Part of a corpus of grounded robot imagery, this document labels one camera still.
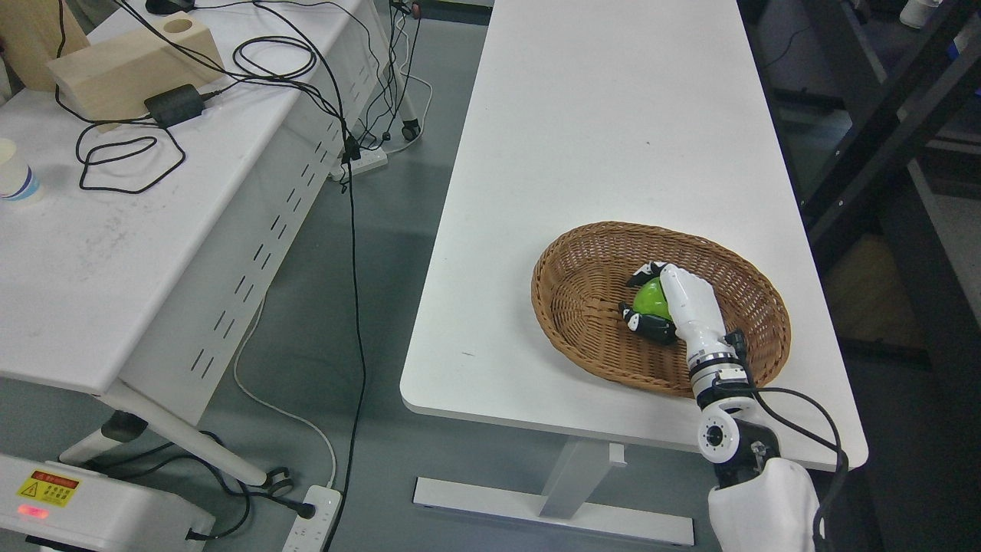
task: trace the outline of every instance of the robot finger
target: robot finger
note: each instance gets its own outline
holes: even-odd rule
[[[666,262],[657,262],[654,260],[644,264],[644,266],[638,268],[637,271],[634,272],[634,275],[630,277],[630,280],[627,280],[627,287],[637,288],[653,280],[654,278],[657,278],[660,276],[661,269],[664,268],[665,265],[667,265]]]
[[[678,341],[675,325],[671,320],[654,314],[641,314],[626,303],[620,303],[620,314],[630,331],[650,339],[659,345],[671,345]]]

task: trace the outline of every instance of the green apple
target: green apple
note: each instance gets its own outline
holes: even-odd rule
[[[671,319],[668,301],[664,298],[660,278],[654,278],[641,286],[634,297],[634,310],[640,314],[654,314],[668,320]]]

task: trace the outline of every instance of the wicker basket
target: wicker basket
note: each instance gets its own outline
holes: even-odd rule
[[[672,262],[715,288],[726,330],[741,328],[757,386],[780,372],[791,346],[790,318],[765,276],[745,259],[698,236],[623,222],[571,230],[542,253],[532,278],[535,315],[552,345],[579,367],[633,387],[691,397],[685,345],[663,347],[627,329],[617,305],[642,264]]]

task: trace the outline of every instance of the black power adapter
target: black power adapter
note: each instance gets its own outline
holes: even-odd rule
[[[217,92],[199,94],[193,85],[184,84],[147,98],[143,104],[150,117],[166,129],[200,115],[204,111],[204,102],[216,95]]]

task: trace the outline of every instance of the power strip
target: power strip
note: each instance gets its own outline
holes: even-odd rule
[[[320,552],[331,527],[334,526],[337,508],[340,506],[340,493],[320,485],[311,485],[303,502],[315,506],[317,513],[309,520],[296,517],[283,545],[283,552]]]
[[[362,149],[360,159],[351,159],[351,174],[358,175],[363,172],[385,166],[387,164],[388,164],[388,155],[386,155],[385,151],[380,147],[378,149]],[[341,176],[346,176],[345,175],[346,171],[347,171],[346,164],[337,165],[336,167],[331,169],[331,172],[328,174],[328,176],[331,177],[331,180],[335,182],[339,182]]]

